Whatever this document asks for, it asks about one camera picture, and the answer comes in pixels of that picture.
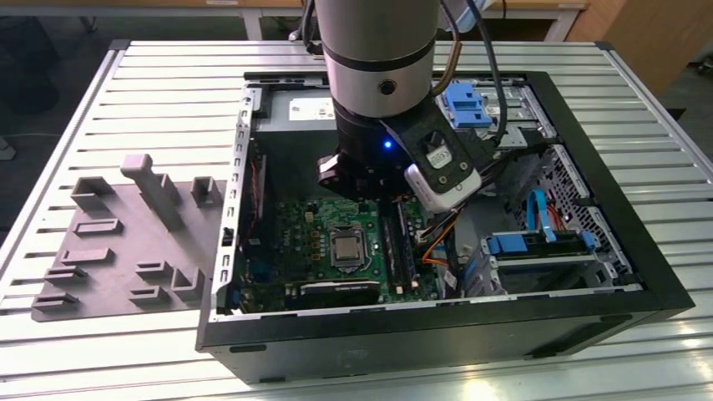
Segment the orange wire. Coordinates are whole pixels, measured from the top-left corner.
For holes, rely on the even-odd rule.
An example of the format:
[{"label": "orange wire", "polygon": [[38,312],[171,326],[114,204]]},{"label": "orange wire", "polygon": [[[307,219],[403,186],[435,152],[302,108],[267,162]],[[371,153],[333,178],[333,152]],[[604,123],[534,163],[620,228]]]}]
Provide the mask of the orange wire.
[{"label": "orange wire", "polygon": [[440,266],[448,266],[447,263],[444,263],[443,261],[438,260],[438,259],[423,259],[422,260],[423,263],[431,263],[432,265],[440,265]]},{"label": "orange wire", "polygon": [[450,231],[450,229],[452,228],[452,226],[455,225],[455,221],[458,220],[458,218],[455,217],[455,219],[452,219],[451,223],[444,227],[443,231],[440,232],[440,234],[438,235],[438,238],[435,238],[435,241],[432,242],[431,246],[427,248],[427,251],[424,252],[423,254],[423,257],[420,258],[420,262],[422,263],[426,263],[427,260],[428,260],[428,255],[430,253],[432,252],[432,250],[435,249],[435,246],[438,245],[438,243],[443,240],[443,237],[444,237],[444,234],[447,234],[447,231]]}]

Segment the motherboard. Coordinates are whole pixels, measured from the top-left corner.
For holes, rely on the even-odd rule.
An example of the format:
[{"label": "motherboard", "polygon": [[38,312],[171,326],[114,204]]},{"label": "motherboard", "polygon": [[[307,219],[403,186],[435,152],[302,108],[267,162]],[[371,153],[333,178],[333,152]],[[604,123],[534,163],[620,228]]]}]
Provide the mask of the motherboard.
[{"label": "motherboard", "polygon": [[[410,238],[423,227],[415,198],[400,203]],[[394,289],[383,259],[377,205],[338,198],[279,202],[275,210],[271,261],[247,261],[251,284],[242,288],[250,312],[279,312],[298,308],[294,291],[305,296],[353,291],[374,297],[374,303],[411,302],[438,298],[431,265],[419,264],[412,249],[415,274],[407,286]]]}]

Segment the black cable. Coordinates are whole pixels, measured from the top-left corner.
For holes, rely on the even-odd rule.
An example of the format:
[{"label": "black cable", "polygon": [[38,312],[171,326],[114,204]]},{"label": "black cable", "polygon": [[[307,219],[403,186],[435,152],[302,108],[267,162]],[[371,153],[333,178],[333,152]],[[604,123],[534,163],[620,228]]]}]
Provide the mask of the black cable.
[{"label": "black cable", "polygon": [[467,7],[470,8],[471,15],[475,18],[475,24],[478,25],[479,36],[482,37],[482,43],[484,45],[484,53],[487,55],[487,63],[490,64],[491,80],[494,84],[494,91],[498,94],[498,106],[499,106],[499,118],[498,118],[498,131],[492,137],[495,144],[499,144],[502,137],[506,133],[506,121],[507,121],[507,102],[504,98],[504,90],[502,90],[502,82],[499,81],[498,61],[494,58],[494,49],[491,48],[490,33],[484,27],[484,20],[479,14],[478,6],[472,0],[464,0]]},{"label": "black cable", "polygon": [[455,67],[458,66],[458,58],[459,58],[459,49],[462,48],[462,43],[459,42],[459,32],[458,32],[458,24],[455,23],[455,18],[452,17],[452,13],[450,12],[450,9],[447,8],[447,5],[444,4],[444,0],[439,0],[440,4],[440,11],[444,14],[444,19],[447,20],[447,25],[450,26],[451,35],[452,35],[452,43],[450,48],[450,57],[447,58],[447,65],[444,66],[443,75],[435,85],[432,87],[432,96],[438,96],[443,93],[444,88],[447,88],[447,85],[450,84],[450,81],[452,79],[452,75],[455,73]]},{"label": "black cable", "polygon": [[314,34],[314,25],[311,24],[311,14],[314,13],[314,0],[307,0],[302,15],[302,43],[309,54],[322,55],[322,45],[311,42]]}]

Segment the floor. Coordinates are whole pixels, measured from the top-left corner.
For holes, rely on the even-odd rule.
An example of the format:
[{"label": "floor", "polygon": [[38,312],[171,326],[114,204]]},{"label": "floor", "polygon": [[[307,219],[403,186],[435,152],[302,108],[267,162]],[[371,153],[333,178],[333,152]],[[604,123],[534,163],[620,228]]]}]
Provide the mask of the floor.
[{"label": "floor", "polygon": [[[17,150],[11,161],[0,161],[0,244],[22,208],[58,136],[71,118],[78,101],[114,38],[143,40],[242,40],[242,24],[234,18],[101,18],[98,31],[86,34],[75,18],[41,18],[62,59],[50,71],[61,93],[46,112],[19,116],[0,103],[0,135]],[[265,18],[265,39],[283,39],[295,26],[293,20]],[[686,108],[679,123],[706,155],[713,156],[713,76],[686,69],[660,97],[664,107]]]}]

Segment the wooden cabinet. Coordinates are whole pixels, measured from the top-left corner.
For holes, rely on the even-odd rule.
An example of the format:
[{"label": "wooden cabinet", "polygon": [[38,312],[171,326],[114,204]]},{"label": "wooden cabinet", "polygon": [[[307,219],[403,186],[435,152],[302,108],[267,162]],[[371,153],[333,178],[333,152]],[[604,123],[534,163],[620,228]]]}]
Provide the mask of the wooden cabinet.
[{"label": "wooden cabinet", "polygon": [[606,41],[654,94],[662,94],[713,39],[713,0],[590,0],[567,41]]}]

